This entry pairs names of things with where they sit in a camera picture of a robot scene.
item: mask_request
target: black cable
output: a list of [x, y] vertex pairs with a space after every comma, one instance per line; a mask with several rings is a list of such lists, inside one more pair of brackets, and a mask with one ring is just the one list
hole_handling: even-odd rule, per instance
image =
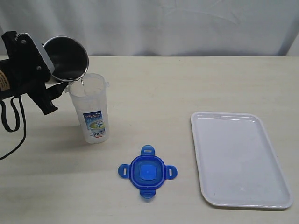
[[17, 131], [19, 128], [20, 128], [20, 116], [19, 116], [19, 113], [18, 113], [18, 110], [16, 108], [16, 106], [14, 105], [14, 99], [15, 98], [18, 98], [19, 99], [19, 104], [20, 104], [20, 109], [21, 109], [21, 114], [22, 114], [22, 119], [23, 119], [23, 129], [24, 129], [24, 135], [23, 135], [23, 138], [22, 140], [20, 141], [20, 143], [13, 149], [11, 150], [9, 153], [7, 153], [6, 155], [0, 157], [0, 160], [3, 160], [5, 159], [6, 157], [8, 157], [9, 155], [11, 155], [12, 153], [14, 153], [22, 144], [23, 142], [25, 141], [26, 139], [26, 118], [25, 118], [25, 112], [24, 112], [24, 107], [23, 107], [23, 103], [22, 103], [22, 98], [21, 96], [18, 96], [18, 97], [13, 97], [11, 100], [10, 100], [10, 104], [13, 108], [13, 111], [14, 111], [14, 115], [15, 115], [15, 119], [16, 119], [16, 126], [14, 128], [14, 130], [12, 130], [9, 126], [8, 126], [8, 123], [7, 123], [7, 119], [6, 119], [6, 106], [5, 106], [5, 103], [0, 100], [0, 105], [2, 106], [2, 113], [1, 113], [1, 120], [2, 120], [2, 124], [4, 126], [4, 128], [8, 131], [8, 132], [15, 132]]

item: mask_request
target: plastic pitcher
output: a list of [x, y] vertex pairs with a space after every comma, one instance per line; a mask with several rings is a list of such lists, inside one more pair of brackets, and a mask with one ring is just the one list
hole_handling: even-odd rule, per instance
[[85, 74], [81, 80], [71, 82], [69, 92], [78, 119], [88, 143], [99, 143], [109, 137], [106, 88], [109, 83], [98, 74]]

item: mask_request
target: plastic lid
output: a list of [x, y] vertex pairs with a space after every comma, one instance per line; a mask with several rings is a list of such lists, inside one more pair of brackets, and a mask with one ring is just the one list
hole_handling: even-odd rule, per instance
[[166, 166], [159, 157], [155, 156], [155, 149], [145, 145], [141, 155], [136, 157], [130, 165], [122, 164], [118, 174], [124, 179], [130, 179], [132, 184], [140, 190], [140, 195], [146, 199], [156, 194], [165, 180], [174, 179], [178, 171], [174, 166]]

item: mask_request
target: container label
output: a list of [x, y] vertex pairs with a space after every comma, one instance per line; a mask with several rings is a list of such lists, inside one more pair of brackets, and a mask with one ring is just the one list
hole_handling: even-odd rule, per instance
[[101, 111], [83, 113], [85, 123], [91, 137], [100, 138], [106, 134]]
[[1, 91], [9, 90], [9, 82], [3, 71], [0, 70], [0, 89]]

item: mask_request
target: wooden table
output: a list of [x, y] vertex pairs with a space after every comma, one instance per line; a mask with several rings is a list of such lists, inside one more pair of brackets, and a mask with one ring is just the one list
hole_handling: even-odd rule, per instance
[[[53, 101], [58, 111], [47, 116], [24, 96], [28, 137], [0, 161], [1, 224], [299, 223], [299, 58], [90, 57], [89, 72], [110, 83], [110, 138], [85, 143], [66, 93]], [[196, 111], [258, 116], [295, 196], [293, 206], [225, 210], [206, 203], [190, 123]], [[22, 131], [1, 127], [0, 135], [4, 154]], [[178, 169], [177, 178], [166, 181], [150, 203], [117, 174], [145, 144]]]

